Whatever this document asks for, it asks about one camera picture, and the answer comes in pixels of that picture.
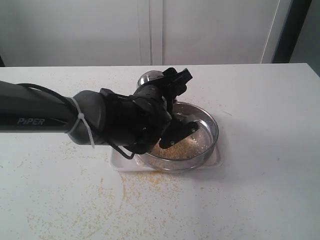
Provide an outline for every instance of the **wire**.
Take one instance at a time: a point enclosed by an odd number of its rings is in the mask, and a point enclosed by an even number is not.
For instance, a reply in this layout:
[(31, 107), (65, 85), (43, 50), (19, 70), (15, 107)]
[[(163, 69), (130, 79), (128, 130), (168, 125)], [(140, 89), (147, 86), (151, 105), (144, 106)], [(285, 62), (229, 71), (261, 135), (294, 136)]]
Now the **wire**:
[[(71, 113), (73, 113), (76, 117), (78, 117), (78, 110), (77, 108), (64, 96), (60, 95), (59, 93), (52, 91), (49, 88), (46, 88), (44, 86), (40, 86), (37, 84), (33, 84), (33, 83), (19, 83), (17, 85), (26, 87), (26, 88), (30, 88), (30, 89), (36, 89), (36, 90), (40, 90), (42, 92), (45, 92), (47, 94), (50, 94), (54, 97), (56, 97), (57, 99), (59, 99), (60, 101), (62, 101), (66, 107), (68, 108), (68, 110), (70, 110)], [(114, 148), (118, 153), (120, 153), (124, 158), (131, 160), (134, 158), (135, 153), (132, 153), (131, 155), (127, 155), (122, 149), (120, 149), (116, 144), (114, 144), (112, 141), (106, 139), (106, 137), (102, 134), (102, 132), (96, 128), (96, 126), (94, 126), (90, 121), (88, 121), (87, 119), (85, 119), (85, 121), (87, 122), (88, 126), (90, 127), (90, 129), (99, 137), (102, 138), (108, 145), (110, 145), (112, 148)]]

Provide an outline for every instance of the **metal bowl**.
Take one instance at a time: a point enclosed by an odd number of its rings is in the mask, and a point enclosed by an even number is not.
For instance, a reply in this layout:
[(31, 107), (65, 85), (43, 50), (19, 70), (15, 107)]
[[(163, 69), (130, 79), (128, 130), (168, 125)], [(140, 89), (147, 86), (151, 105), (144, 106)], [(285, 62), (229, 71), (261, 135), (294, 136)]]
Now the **metal bowl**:
[(199, 155), (185, 159), (169, 159), (145, 153), (138, 155), (138, 158), (147, 166), (162, 172), (187, 172), (200, 167), (209, 159), (215, 149), (219, 129), (217, 122), (208, 112), (190, 103), (176, 102), (173, 105), (173, 112), (177, 117), (194, 115), (199, 121), (199, 130), (191, 135), (201, 149)]

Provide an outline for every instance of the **grains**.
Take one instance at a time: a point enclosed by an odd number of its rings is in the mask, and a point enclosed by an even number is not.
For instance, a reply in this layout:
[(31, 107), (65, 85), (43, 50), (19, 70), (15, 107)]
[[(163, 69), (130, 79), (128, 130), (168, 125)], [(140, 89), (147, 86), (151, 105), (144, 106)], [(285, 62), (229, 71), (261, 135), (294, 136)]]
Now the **grains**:
[(201, 152), (203, 152), (203, 149), (199, 147), (197, 141), (188, 136), (168, 149), (162, 149), (157, 143), (151, 154), (165, 159), (188, 159), (199, 155)]

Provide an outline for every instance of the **white wall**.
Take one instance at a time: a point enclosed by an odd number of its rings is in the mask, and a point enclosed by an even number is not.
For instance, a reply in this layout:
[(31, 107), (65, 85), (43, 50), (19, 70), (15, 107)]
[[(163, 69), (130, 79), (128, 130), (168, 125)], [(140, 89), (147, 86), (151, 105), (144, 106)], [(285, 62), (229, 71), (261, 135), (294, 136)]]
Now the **white wall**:
[(291, 63), (308, 63), (320, 76), (320, 1), (313, 0), (292, 53)]
[(6, 66), (270, 62), (291, 0), (1, 0)]

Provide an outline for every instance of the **white table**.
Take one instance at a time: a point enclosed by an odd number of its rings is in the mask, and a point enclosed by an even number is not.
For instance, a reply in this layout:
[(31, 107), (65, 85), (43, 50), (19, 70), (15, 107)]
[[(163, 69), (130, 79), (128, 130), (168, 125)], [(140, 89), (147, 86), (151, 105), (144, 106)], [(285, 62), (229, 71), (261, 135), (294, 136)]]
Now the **white table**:
[[(186, 66), (178, 99), (210, 112), (224, 158), (183, 174), (121, 173), (109, 147), (57, 133), (0, 134), (3, 240), (315, 240), (320, 236), (320, 79), (306, 64)], [(131, 94), (165, 66), (1, 68), (62, 95)]]

